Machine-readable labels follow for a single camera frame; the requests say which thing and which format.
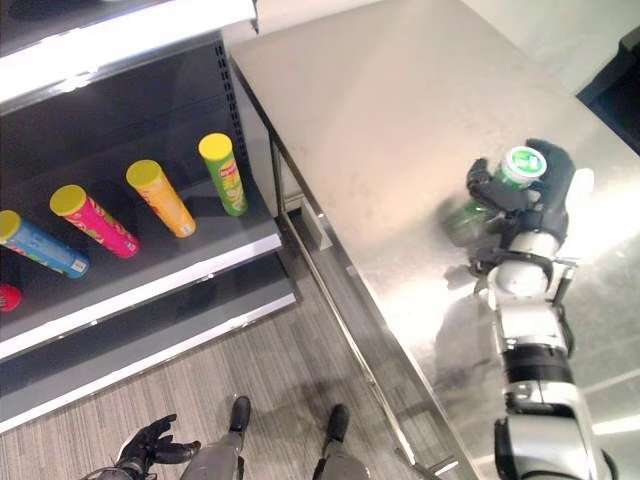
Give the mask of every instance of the gray carpet floor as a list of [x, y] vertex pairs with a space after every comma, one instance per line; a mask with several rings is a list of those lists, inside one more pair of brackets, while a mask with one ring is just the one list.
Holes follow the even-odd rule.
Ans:
[[[0, 437], [0, 478], [80, 478], [112, 464], [130, 433], [172, 412], [178, 414], [176, 441], [215, 441], [227, 428], [234, 395], [241, 394], [254, 407], [244, 451], [247, 480], [311, 479], [336, 402], [352, 412], [345, 444], [372, 478], [419, 478], [395, 452], [359, 367], [292, 252], [288, 248], [283, 260], [297, 287], [296, 305], [7, 432]], [[152, 471], [173, 480], [183, 469]]]

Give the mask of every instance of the white label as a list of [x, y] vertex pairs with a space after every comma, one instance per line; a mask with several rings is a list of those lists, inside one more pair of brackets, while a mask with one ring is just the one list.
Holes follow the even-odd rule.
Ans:
[[76, 272], [84, 272], [85, 268], [87, 268], [87, 264], [79, 259], [76, 259], [71, 265], [71, 270], [75, 270]]

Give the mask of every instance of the yellow lid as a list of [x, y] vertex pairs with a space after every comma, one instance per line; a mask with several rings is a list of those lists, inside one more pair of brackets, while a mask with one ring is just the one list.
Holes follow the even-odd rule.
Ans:
[[146, 187], [162, 175], [162, 167], [154, 160], [138, 160], [127, 169], [127, 182], [133, 188]]
[[200, 140], [198, 151], [205, 160], [224, 160], [233, 152], [233, 145], [224, 133], [210, 133]]
[[0, 212], [0, 241], [6, 242], [20, 228], [20, 215], [13, 210], [3, 210]]
[[56, 190], [49, 200], [49, 208], [53, 213], [66, 217], [76, 213], [87, 201], [87, 194], [78, 185], [65, 185]]

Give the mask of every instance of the container lid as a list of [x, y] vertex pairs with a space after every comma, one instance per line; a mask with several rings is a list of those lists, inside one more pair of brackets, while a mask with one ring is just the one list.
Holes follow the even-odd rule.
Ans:
[[13, 210], [2, 210], [0, 212], [0, 241], [6, 242], [20, 228], [20, 215]]
[[162, 167], [154, 160], [138, 160], [127, 169], [127, 182], [133, 188], [146, 187], [162, 175]]
[[65, 185], [56, 190], [49, 200], [49, 208], [53, 213], [66, 217], [76, 213], [87, 201], [87, 193], [78, 185]]
[[547, 160], [531, 147], [513, 147], [507, 154], [509, 173], [527, 179], [539, 178], [547, 170]]
[[224, 133], [211, 133], [200, 140], [198, 151], [205, 160], [224, 160], [233, 152], [233, 145]]

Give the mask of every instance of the metal table surface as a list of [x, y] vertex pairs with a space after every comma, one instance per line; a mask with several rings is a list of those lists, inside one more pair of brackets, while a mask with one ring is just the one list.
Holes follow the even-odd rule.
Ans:
[[565, 148], [595, 188], [567, 254], [571, 365], [621, 478], [640, 458], [640, 159], [572, 95], [456, 0], [388, 1], [232, 49], [256, 107], [326, 215], [368, 293], [415, 358], [487, 478], [501, 367], [467, 252], [438, 211], [479, 156], [529, 137]]

